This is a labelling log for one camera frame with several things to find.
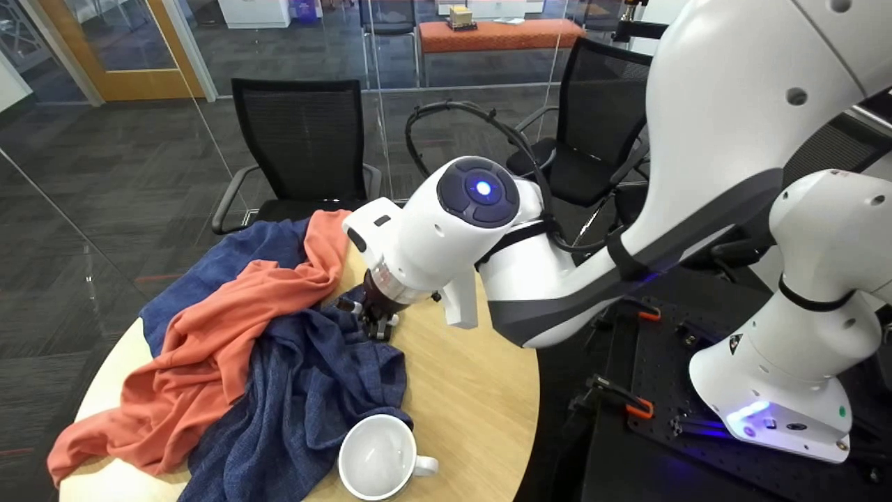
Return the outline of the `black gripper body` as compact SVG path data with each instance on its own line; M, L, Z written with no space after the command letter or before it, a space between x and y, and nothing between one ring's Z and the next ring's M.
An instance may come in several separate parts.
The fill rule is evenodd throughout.
M400 305L388 300L371 277L351 290L345 290L338 301L338 311L349 312L356 326L377 343L388 343L400 316Z

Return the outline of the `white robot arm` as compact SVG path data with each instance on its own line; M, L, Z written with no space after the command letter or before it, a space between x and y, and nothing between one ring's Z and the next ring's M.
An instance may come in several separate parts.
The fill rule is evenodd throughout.
M485 157L437 169L407 203L345 219L367 275L371 334L437 294L515 347L555 347L600 311L763 209L784 256L772 300L687 361L696 396L745 442L825 464L852 452L839 375L877 351L869 305L892 290L883 180L784 169L828 121L892 88L892 0L687 0L646 77L648 188L640 216L574 262L540 231L545 188Z

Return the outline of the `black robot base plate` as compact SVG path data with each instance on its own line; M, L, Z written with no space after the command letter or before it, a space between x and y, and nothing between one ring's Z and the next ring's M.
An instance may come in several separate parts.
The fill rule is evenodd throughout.
M664 301L661 321L619 321L608 375L651 401L639 418L602 408L587 447L581 502L892 502L892 404L874 361L841 376L852 401L852 456L841 466L735 442L694 394L685 365L731 333L746 305L696 311Z

